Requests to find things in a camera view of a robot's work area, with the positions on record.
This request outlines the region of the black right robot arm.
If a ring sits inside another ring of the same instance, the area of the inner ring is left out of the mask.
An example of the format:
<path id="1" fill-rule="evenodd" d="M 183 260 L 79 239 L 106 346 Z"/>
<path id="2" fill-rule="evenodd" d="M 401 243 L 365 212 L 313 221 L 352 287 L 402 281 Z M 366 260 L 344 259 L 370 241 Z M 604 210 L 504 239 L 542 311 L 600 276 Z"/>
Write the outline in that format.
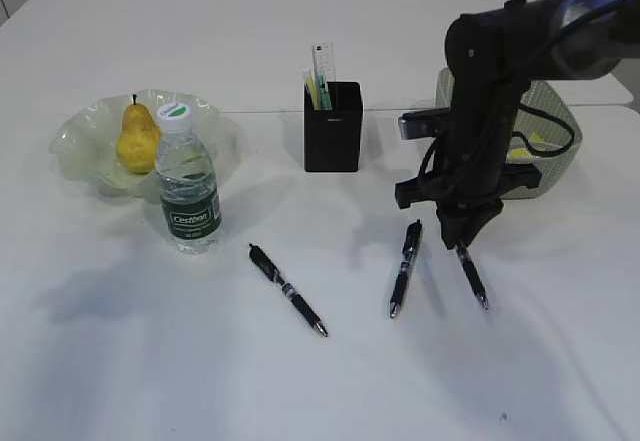
<path id="1" fill-rule="evenodd" d="M 509 164 L 515 119 L 534 81 L 593 80 L 639 55 L 639 0 L 510 1 L 463 14 L 448 28 L 450 105 L 403 114 L 403 138 L 430 137 L 415 178 L 395 187 L 399 208 L 433 201 L 449 249 L 469 246 L 503 208 L 503 195 L 535 189 L 533 164 Z"/>

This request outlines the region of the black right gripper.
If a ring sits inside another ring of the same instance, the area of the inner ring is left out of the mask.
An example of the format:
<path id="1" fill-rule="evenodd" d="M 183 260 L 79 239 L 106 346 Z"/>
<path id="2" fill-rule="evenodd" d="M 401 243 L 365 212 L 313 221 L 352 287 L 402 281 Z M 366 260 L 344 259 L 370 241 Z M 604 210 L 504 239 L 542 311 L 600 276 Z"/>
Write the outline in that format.
<path id="1" fill-rule="evenodd" d="M 469 247 L 503 210 L 501 197 L 524 175 L 505 173 L 522 95 L 534 80 L 559 77 L 547 43 L 557 34 L 558 0 L 509 2 L 464 13 L 449 26 L 445 58 L 454 79 L 450 105 L 403 114 L 401 135 L 433 140 L 418 175 L 395 187 L 402 209 L 433 201 L 448 250 Z"/>

